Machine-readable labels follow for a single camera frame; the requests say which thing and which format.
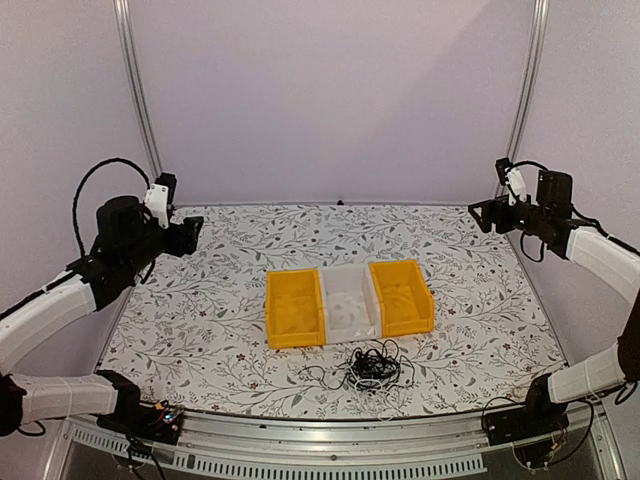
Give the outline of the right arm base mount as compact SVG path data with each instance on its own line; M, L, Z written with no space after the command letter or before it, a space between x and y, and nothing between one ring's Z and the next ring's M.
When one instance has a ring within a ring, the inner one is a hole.
M522 406L481 414L481 427L491 446L547 435L541 442L517 447L516 460L527 469L551 465L563 446L569 426L567 403L551 401L546 374L533 380Z

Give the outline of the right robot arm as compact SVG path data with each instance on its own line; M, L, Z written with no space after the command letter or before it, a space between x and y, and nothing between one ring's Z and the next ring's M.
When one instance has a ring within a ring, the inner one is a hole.
M611 347L532 381L516 422L524 435L537 436L567 404L639 382L639 251L576 210L569 174L507 158L496 161L496 171L507 193L468 207L480 230L539 239L544 251L591 272L631 306Z

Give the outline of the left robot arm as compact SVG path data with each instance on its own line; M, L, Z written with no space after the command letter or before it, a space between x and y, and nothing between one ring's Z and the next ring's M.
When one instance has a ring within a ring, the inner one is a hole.
M145 185L142 199L123 195L104 203L96 212L92 246L79 241L77 260L2 312L2 435L43 420L88 414L99 426L130 438L177 443L181 409L166 401L143 404L139 387L112 370L76 377L35 377L14 371L45 340L146 283L158 257L181 258L196 251L203 217L171 220L176 176L163 172Z

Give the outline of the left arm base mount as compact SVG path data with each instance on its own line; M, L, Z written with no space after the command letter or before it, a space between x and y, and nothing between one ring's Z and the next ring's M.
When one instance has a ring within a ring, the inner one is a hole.
M101 428L167 445L178 443L183 415L167 405L160 409L141 402L139 387L123 375L112 370L98 370L97 374L109 381L117 392L115 410L98 415Z

